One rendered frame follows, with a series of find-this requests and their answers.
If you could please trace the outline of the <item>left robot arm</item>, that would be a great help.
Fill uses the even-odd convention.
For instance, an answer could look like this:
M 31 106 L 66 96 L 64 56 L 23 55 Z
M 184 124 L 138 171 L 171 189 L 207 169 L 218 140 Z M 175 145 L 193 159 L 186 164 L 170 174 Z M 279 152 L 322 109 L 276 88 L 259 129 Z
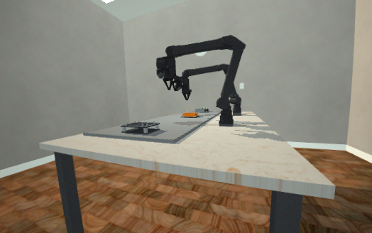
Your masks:
M 241 42 L 238 38 L 232 35 L 199 43 L 168 46 L 165 49 L 167 56 L 156 59 L 156 66 L 159 69 L 157 70 L 157 76 L 161 79 L 164 77 L 164 75 L 169 75 L 169 67 L 176 67 L 175 58 L 177 57 L 211 50 L 232 50 L 233 54 L 231 57 L 231 62 L 229 64 L 229 69 L 226 74 L 224 86 L 221 91 L 221 97 L 217 100 L 217 107 L 222 109 L 219 124 L 233 124 L 233 122 L 229 122 L 233 119 L 229 97 L 235 80 L 236 72 L 239 67 L 240 59 L 245 47 L 245 43 Z

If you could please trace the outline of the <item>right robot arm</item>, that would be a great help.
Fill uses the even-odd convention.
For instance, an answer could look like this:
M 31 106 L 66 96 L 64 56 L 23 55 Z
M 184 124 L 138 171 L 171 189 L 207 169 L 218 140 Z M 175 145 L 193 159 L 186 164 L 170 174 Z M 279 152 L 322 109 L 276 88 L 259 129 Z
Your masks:
M 229 69 L 229 65 L 227 65 L 227 64 L 215 65 L 215 66 L 210 66 L 210 67 L 201 67 L 201 68 L 197 68 L 197 69 L 185 70 L 185 71 L 182 72 L 182 76 L 189 77 L 189 76 L 192 76 L 192 75 L 199 75 L 199 74 L 204 74 L 204 73 L 208 73 L 208 72 L 216 72 L 216 71 L 223 70 L 224 74 L 225 74 L 225 77 L 226 77 L 228 69 Z M 183 77 L 179 77 L 179 78 L 180 78 L 180 84 L 177 88 L 177 91 L 179 91 L 181 89 L 182 90 L 187 90 L 187 84 L 189 84 L 189 79 L 188 78 L 183 78 Z M 186 84 L 186 85 L 184 85 L 184 84 Z M 236 97 L 234 97 L 234 96 L 236 96 Z M 232 87 L 232 90 L 231 90 L 230 103 L 234 104 L 233 113 L 241 113 L 241 98 L 236 93 L 236 89 L 235 89 L 234 84 L 233 84 L 233 87 Z

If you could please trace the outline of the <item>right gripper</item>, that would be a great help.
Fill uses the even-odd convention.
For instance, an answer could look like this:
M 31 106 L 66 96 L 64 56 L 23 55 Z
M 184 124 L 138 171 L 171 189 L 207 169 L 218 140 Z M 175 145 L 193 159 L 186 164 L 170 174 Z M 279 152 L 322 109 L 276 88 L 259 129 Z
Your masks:
M 183 96 L 185 97 L 186 100 L 189 99 L 189 96 L 190 96 L 191 92 L 192 92 L 192 90 L 190 90 L 190 86 L 189 86 L 189 84 L 187 84 L 187 91 L 182 90 L 182 94 L 183 94 Z M 186 94 L 187 94 L 187 97 L 186 97 Z

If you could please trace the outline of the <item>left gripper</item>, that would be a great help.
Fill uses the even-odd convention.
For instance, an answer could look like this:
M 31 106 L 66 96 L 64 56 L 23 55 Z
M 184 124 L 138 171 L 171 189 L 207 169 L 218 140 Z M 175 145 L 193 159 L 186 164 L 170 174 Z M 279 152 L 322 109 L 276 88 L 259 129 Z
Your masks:
M 169 67 L 169 68 L 170 68 L 170 74 L 172 74 L 172 75 L 164 75 L 163 81 L 164 81 L 164 83 L 165 83 L 165 85 L 166 85 L 166 87 L 167 87 L 168 90 L 170 90 L 171 89 L 171 86 L 173 85 L 173 89 L 175 91 L 177 91 L 177 88 L 178 88 L 178 86 L 180 84 L 180 78 L 179 78 L 179 76 L 176 75 L 176 67 Z M 173 77 L 171 77 L 171 76 L 173 76 Z M 174 78 L 174 81 L 173 81 L 173 78 Z M 177 80 L 175 80 L 175 79 L 177 79 Z M 166 81 L 170 81 L 170 87 L 168 87 L 168 84 L 167 84 Z M 176 88 L 174 86 L 174 83 L 177 83 L 177 87 Z

